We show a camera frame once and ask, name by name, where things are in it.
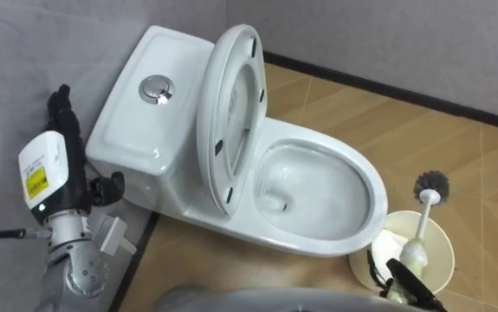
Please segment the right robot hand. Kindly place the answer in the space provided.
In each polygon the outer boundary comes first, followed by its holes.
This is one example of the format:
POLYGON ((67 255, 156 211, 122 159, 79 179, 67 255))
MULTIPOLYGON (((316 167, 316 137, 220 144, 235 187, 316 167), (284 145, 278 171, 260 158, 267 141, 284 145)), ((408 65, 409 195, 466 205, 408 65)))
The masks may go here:
POLYGON ((448 312, 434 293, 399 260, 391 258, 387 261, 386 266, 392 277, 383 282, 378 277, 370 250, 366 252, 366 261, 370 277, 380 288, 380 297, 425 311, 448 312))

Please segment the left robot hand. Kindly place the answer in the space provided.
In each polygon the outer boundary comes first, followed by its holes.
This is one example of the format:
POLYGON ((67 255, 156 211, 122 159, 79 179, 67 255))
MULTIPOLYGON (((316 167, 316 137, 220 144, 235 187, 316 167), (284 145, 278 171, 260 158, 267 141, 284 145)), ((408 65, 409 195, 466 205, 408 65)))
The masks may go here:
POLYGON ((126 190, 122 172, 87 177, 86 148, 70 90, 62 84, 51 93, 46 125, 18 154, 23 198, 38 224, 62 211, 88 214, 94 206, 115 204, 126 190))

